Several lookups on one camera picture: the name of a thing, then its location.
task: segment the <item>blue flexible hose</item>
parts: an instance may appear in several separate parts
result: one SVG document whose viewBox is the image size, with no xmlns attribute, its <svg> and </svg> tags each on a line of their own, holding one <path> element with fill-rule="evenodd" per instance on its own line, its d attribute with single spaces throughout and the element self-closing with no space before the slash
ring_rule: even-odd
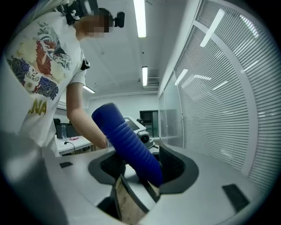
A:
<svg viewBox="0 0 281 225">
<path fill-rule="evenodd" d="M 159 162 L 129 127 L 114 103 L 102 105 L 92 114 L 93 121 L 137 175 L 159 187 L 162 172 Z"/>
</svg>

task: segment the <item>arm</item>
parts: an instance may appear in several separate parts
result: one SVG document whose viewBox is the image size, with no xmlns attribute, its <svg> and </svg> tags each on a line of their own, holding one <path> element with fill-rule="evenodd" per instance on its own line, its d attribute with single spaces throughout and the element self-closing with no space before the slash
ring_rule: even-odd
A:
<svg viewBox="0 0 281 225">
<path fill-rule="evenodd" d="M 106 137 L 86 114 L 82 105 L 82 83 L 72 83 L 66 89 L 66 112 L 75 129 L 95 146 L 106 148 Z"/>
</svg>

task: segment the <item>dark hair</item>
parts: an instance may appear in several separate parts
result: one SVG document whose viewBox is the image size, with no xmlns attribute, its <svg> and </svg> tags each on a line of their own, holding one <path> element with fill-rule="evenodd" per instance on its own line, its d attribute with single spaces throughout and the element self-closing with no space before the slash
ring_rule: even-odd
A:
<svg viewBox="0 0 281 225">
<path fill-rule="evenodd" d="M 104 32 L 109 32 L 109 27 L 113 27 L 113 16 L 112 14 L 105 8 L 99 8 L 99 16 L 104 17 Z"/>
</svg>

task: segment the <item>white table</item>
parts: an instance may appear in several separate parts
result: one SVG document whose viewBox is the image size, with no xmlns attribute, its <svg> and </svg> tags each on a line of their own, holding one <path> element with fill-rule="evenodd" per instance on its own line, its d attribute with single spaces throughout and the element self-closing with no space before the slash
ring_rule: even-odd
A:
<svg viewBox="0 0 281 225">
<path fill-rule="evenodd" d="M 74 140 L 74 141 L 70 141 L 69 138 L 68 138 L 66 140 L 66 142 L 72 143 L 75 146 L 75 150 L 83 149 L 85 147 L 90 146 L 91 151 L 94 151 L 93 144 L 90 141 L 88 141 L 86 138 L 84 138 L 83 136 L 79 136 L 79 138 L 77 140 Z M 56 138 L 56 144 L 57 144 L 58 152 L 60 153 L 61 156 L 64 155 L 64 154 L 67 154 L 67 153 L 74 152 L 74 148 L 73 148 L 72 144 L 67 143 L 65 145 L 64 143 L 65 142 L 63 140 Z"/>
</svg>

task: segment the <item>graphic print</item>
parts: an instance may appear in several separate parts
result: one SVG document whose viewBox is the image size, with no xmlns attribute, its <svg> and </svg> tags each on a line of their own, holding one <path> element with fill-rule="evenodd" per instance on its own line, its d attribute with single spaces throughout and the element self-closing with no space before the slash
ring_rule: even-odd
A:
<svg viewBox="0 0 281 225">
<path fill-rule="evenodd" d="M 51 100 L 54 100 L 57 96 L 57 84 L 46 77 L 40 76 L 39 73 L 35 69 L 30 68 L 30 65 L 23 59 L 12 57 L 12 60 L 8 60 L 8 63 L 18 80 L 28 92 L 41 94 Z"/>
<path fill-rule="evenodd" d="M 29 93 L 54 100 L 58 94 L 57 84 L 66 78 L 65 70 L 70 70 L 72 60 L 61 48 L 54 29 L 46 23 L 38 24 L 38 36 L 23 37 L 16 56 L 7 61 Z"/>
</svg>

